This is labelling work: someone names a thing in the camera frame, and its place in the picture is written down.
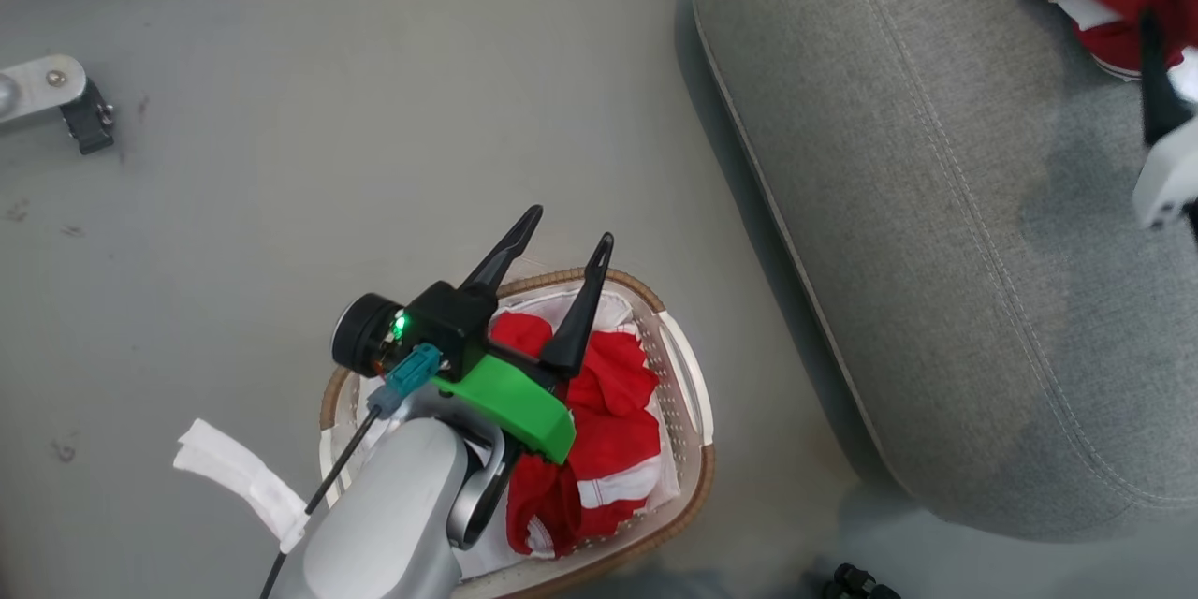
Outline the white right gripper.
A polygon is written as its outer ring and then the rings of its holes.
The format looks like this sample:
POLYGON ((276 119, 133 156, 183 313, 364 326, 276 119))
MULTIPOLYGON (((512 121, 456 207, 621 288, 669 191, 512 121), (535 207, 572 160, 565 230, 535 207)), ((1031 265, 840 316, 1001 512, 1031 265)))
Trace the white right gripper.
POLYGON ((1151 10, 1139 20, 1143 138, 1149 153, 1135 189, 1135 223, 1168 226, 1187 219, 1197 199, 1197 120, 1169 78, 1164 31, 1151 10))

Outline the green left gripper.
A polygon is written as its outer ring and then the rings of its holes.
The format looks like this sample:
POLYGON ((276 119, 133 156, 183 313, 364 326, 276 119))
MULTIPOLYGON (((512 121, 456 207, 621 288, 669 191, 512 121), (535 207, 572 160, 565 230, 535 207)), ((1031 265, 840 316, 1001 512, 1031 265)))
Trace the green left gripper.
MULTIPOLYGON (((496 295, 515 259, 521 258, 539 225, 544 207, 528 207, 506 231, 483 261, 471 271, 461 289, 496 295)), ((603 286, 615 249, 615 237, 604 232, 587 265, 582 288, 565 311, 558 329, 541 347, 539 365, 557 380, 577 377, 585 363, 595 310, 603 300, 603 286)), ((450 381, 437 374, 432 382, 452 394, 502 431, 534 450, 550 462, 562 465, 577 437, 571 412, 553 391, 544 388, 526 373, 532 363, 510 361, 488 353, 474 368, 450 381)))

